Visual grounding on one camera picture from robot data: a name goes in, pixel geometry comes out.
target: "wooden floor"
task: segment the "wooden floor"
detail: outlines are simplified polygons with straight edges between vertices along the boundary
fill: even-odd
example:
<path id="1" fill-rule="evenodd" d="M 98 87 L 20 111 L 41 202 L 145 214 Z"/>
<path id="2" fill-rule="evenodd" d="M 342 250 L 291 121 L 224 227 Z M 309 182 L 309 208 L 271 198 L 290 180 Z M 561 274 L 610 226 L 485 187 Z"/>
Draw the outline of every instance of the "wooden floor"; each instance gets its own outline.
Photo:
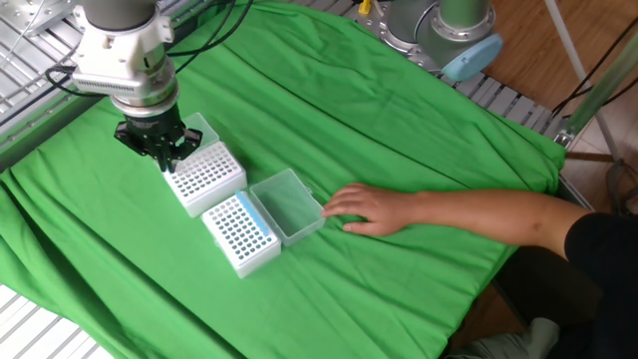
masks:
<path id="1" fill-rule="evenodd" d="M 492 0 L 496 10 L 496 29 L 504 48 L 487 74 L 537 103 L 554 108 L 579 83 L 566 52 L 541 0 Z M 561 14 L 579 53 L 585 71 L 589 71 L 625 27 L 638 17 L 638 1 L 633 0 L 560 0 Z M 593 77 L 596 83 L 604 70 L 620 53 L 623 41 Z M 629 77 L 638 76 L 638 70 Z M 563 112 L 571 114 L 579 102 Z M 625 162 L 638 169 L 638 86 L 602 110 L 612 136 Z M 609 154 L 595 121 L 569 148 L 571 152 Z M 610 211 L 606 173 L 611 164 L 567 160 L 562 171 L 585 198 L 599 211 Z M 638 186 L 626 176 L 622 189 Z M 490 285 L 478 298 L 466 317 L 462 330 L 452 339 L 452 347 L 501 332 L 522 331 L 523 326 Z"/>

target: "person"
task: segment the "person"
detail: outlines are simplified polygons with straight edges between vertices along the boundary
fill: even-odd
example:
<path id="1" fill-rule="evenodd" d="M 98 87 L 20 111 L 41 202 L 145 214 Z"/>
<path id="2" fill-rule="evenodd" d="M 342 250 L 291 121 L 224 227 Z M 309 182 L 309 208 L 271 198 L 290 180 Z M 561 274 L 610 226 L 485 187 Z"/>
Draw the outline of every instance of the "person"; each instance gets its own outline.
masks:
<path id="1" fill-rule="evenodd" d="M 411 224 L 445 225 L 509 245 L 538 245 L 568 260 L 603 290 L 596 319 L 558 335 L 555 323 L 534 320 L 527 333 L 472 343 L 447 358 L 638 358 L 638 221 L 596 213 L 541 193 L 486 189 L 402 193 L 348 184 L 323 215 L 366 221 L 343 229 L 370 236 Z"/>

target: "black sleeve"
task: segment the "black sleeve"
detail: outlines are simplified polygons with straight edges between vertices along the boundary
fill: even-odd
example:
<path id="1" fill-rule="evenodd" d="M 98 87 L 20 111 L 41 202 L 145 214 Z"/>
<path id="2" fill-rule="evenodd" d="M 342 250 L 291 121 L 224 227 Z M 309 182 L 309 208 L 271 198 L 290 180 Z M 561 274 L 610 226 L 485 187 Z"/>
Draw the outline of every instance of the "black sleeve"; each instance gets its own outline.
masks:
<path id="1" fill-rule="evenodd" d="M 594 323 L 594 358 L 638 358 L 638 220 L 585 215 L 569 230 L 565 254 L 604 295 Z"/>

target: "yellow object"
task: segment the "yellow object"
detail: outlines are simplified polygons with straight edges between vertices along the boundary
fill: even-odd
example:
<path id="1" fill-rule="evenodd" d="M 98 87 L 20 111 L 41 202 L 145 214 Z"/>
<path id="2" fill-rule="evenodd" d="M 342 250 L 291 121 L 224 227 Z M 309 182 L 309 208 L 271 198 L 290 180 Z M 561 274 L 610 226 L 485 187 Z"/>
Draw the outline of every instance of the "yellow object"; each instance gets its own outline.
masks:
<path id="1" fill-rule="evenodd" d="M 361 15 L 370 14 L 370 1 L 371 0 L 363 0 L 363 2 L 359 4 L 359 14 Z"/>

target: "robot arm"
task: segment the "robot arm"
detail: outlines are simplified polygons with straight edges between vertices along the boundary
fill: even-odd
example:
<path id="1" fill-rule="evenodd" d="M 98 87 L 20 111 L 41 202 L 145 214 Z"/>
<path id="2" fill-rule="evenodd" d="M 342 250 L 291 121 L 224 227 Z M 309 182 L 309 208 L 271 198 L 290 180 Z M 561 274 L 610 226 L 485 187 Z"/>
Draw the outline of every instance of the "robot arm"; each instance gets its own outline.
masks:
<path id="1" fill-rule="evenodd" d="M 84 0 L 74 11 L 85 34 L 73 81 L 105 94 L 124 115 L 115 137 L 136 153 L 174 171 L 201 142 L 179 117 L 175 68 L 163 43 L 173 41 L 170 18 L 155 0 Z"/>
<path id="2" fill-rule="evenodd" d="M 502 48 L 489 0 L 397 0 L 386 16 L 384 42 L 404 54 L 420 47 L 455 81 L 480 72 Z"/>

